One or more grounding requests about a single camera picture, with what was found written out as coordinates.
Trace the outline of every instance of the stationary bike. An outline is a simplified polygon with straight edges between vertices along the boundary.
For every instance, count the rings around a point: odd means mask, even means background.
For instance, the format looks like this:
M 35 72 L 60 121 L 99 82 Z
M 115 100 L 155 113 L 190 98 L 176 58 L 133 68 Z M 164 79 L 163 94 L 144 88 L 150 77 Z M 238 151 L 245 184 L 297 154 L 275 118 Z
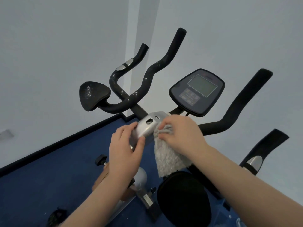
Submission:
M 160 111 L 148 114 L 137 104 L 149 91 L 154 74 L 173 60 L 185 35 L 184 29 L 177 30 L 166 55 L 147 69 L 141 87 L 131 95 L 118 85 L 118 79 L 142 61 L 149 47 L 142 44 L 135 57 L 115 69 L 110 76 L 109 85 L 121 99 L 120 103 L 110 104 L 106 101 L 111 95 L 111 89 L 104 84 L 85 82 L 80 86 L 80 101 L 86 111 L 100 108 L 105 112 L 116 114 L 130 109 L 136 115 L 140 121 L 130 137 L 132 149 L 135 148 L 141 136 L 146 137 L 146 144 L 150 143 L 153 140 L 155 127 L 166 116 L 180 115 L 184 111 L 187 115 L 205 116 L 224 90 L 225 83 L 220 77 L 205 69 L 198 69 L 169 89 L 170 97 L 177 104 L 177 108 L 169 113 Z M 271 71 L 260 69 L 235 98 L 220 121 L 199 125 L 203 135 L 217 134 L 229 129 L 236 122 L 246 104 L 272 77 L 272 74 Z M 280 130 L 272 130 L 256 144 L 240 166 L 256 175 L 268 154 L 288 138 Z M 104 156 L 100 156 L 96 161 L 97 165 L 104 164 Z M 99 181 L 103 180 L 108 173 L 106 169 Z M 194 165 L 188 167 L 187 172 L 177 171 L 164 178 L 158 188 L 158 205 L 152 200 L 152 191 L 144 190 L 145 182 L 146 173 L 140 168 L 128 188 L 133 191 L 128 191 L 128 195 L 121 198 L 121 203 L 117 205 L 110 220 L 128 204 L 135 194 L 139 194 L 147 209 L 150 209 L 154 220 L 163 212 L 175 226 L 245 226 L 217 188 Z

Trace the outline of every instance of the cleaning cloth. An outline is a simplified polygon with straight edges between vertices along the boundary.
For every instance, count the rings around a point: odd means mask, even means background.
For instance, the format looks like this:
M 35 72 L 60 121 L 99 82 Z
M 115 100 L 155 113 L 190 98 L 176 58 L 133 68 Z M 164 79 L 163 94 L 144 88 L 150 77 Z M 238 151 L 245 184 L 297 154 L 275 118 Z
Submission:
M 182 154 L 175 152 L 167 142 L 158 138 L 160 133 L 172 134 L 172 126 L 167 124 L 162 130 L 158 129 L 159 126 L 160 124 L 154 130 L 154 154 L 159 177 L 164 177 L 190 166 L 191 161 Z

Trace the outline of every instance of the wall outlet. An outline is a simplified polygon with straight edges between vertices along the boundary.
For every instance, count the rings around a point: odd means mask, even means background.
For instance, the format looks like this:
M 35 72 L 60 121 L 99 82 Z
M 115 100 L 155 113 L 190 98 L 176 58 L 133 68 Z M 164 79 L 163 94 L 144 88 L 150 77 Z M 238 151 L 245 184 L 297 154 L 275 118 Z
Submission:
M 0 130 L 0 142 L 11 139 L 12 137 L 14 137 L 14 135 L 10 132 L 9 129 Z

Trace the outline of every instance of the person's left hand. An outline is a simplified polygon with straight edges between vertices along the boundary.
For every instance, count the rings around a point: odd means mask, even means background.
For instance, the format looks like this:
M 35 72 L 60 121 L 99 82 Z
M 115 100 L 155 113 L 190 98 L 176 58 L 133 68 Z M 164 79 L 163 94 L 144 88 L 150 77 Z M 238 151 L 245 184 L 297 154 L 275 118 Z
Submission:
M 134 151 L 129 146 L 131 131 L 138 123 L 133 122 L 112 134 L 109 146 L 109 176 L 128 185 L 139 169 L 145 144 L 145 137 L 139 138 Z

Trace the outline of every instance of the floor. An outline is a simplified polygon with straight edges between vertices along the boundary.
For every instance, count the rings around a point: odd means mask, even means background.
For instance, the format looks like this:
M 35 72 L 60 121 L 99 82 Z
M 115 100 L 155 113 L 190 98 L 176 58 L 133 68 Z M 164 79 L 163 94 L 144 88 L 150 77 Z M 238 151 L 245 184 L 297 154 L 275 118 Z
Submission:
M 111 135 L 122 125 L 122 119 L 112 122 L 0 178 L 0 226 L 45 226 L 58 206 L 75 210 L 91 193 L 102 171 L 94 164 L 95 158 L 108 155 Z M 148 175 L 146 188 L 158 187 L 162 179 L 157 174 L 153 143 L 145 148 L 140 166 Z M 135 198 L 109 226 L 173 225 L 164 215 L 151 223 L 143 204 Z

